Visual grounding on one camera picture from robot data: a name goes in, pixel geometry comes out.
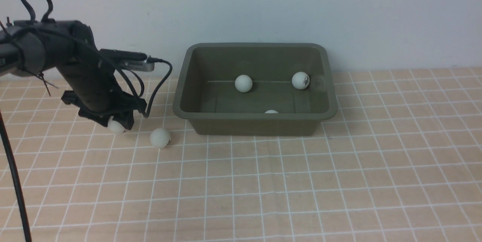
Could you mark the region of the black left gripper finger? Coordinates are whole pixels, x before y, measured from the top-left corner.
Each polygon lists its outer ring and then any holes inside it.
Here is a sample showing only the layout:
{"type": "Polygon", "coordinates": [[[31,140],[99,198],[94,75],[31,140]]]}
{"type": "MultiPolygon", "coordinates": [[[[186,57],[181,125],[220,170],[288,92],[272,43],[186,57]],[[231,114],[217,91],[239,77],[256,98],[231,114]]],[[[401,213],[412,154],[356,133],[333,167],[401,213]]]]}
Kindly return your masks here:
{"type": "Polygon", "coordinates": [[[96,116],[96,115],[93,115],[85,110],[79,110],[78,111],[78,115],[79,117],[84,117],[88,120],[91,120],[93,122],[96,122],[97,124],[107,128],[108,126],[108,123],[110,121],[110,116],[96,116]]]}
{"type": "Polygon", "coordinates": [[[119,124],[130,131],[134,127],[134,112],[127,111],[119,115],[119,124]]]}

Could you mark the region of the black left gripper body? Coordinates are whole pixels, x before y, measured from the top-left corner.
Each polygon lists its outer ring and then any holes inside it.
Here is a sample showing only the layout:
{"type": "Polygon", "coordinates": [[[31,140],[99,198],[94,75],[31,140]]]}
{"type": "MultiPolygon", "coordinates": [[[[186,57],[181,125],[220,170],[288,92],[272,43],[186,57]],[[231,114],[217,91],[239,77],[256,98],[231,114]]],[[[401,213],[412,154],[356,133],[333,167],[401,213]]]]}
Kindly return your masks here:
{"type": "Polygon", "coordinates": [[[75,105],[96,117],[122,116],[146,110],[146,100],[123,91],[108,68],[91,67],[77,60],[56,68],[71,87],[61,97],[66,105],[75,105]]]}

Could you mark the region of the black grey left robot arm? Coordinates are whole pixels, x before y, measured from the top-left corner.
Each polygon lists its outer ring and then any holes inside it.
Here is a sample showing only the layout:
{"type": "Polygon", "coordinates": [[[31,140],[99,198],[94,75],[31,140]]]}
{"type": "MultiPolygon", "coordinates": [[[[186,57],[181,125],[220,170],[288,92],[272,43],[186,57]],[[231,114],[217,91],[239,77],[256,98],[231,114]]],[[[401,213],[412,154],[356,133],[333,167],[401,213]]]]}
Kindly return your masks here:
{"type": "Polygon", "coordinates": [[[89,26],[79,21],[25,24],[17,21],[1,31],[1,75],[39,77],[45,70],[59,71],[71,90],[61,100],[79,109],[79,116],[104,127],[116,121],[124,129],[134,125],[134,111],[147,104],[120,87],[114,73],[125,62],[143,62],[144,53],[98,50],[89,26]]]}

